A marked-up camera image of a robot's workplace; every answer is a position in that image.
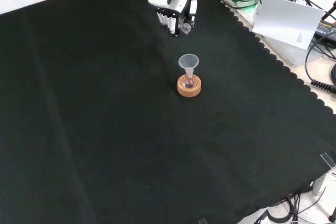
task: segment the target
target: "round wooden stand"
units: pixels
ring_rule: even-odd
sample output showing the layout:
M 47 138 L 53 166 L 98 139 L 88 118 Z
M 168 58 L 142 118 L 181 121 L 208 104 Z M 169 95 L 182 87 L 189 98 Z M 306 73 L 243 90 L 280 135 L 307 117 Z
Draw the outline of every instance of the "round wooden stand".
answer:
M 199 92 L 201 91 L 201 84 L 202 84 L 200 78 L 198 76 L 194 75 L 194 77 L 197 80 L 197 84 L 190 89 L 190 88 L 186 88 L 186 87 L 182 86 L 182 79 L 183 79 L 184 76 L 185 76 L 185 74 L 182 75 L 181 77 L 179 77 L 179 79 L 177 81 L 178 92 L 181 95 L 183 95 L 184 97 L 194 97 L 194 96 L 198 95 Z

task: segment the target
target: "white paper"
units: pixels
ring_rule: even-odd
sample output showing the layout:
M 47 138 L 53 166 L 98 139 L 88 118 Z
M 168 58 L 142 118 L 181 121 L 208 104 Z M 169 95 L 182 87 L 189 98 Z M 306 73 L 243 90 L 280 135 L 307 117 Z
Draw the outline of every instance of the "white paper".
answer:
M 253 32 L 307 49 L 323 10 L 287 0 L 261 0 Z

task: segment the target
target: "black tablecloth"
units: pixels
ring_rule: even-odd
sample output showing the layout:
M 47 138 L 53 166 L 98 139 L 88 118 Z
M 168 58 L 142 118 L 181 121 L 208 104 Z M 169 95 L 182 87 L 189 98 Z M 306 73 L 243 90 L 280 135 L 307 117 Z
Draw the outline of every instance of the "black tablecloth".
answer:
M 336 150 L 332 110 L 219 0 L 181 38 L 147 0 L 49 0 L 0 28 L 1 223 L 237 223 Z

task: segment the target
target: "plastic funnel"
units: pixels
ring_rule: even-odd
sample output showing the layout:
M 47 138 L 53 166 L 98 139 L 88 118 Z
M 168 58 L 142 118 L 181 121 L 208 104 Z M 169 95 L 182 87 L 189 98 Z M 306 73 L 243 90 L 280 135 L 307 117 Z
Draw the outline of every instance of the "plastic funnel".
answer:
M 193 77 L 194 68 L 197 67 L 200 59 L 196 55 L 186 54 L 179 58 L 179 65 L 185 69 L 185 74 L 189 77 Z
M 196 55 L 187 54 L 179 58 L 179 65 L 185 69 L 185 76 L 182 79 L 182 86 L 185 88 L 192 88 L 197 84 L 197 80 L 194 77 L 194 68 L 197 67 L 199 58 Z

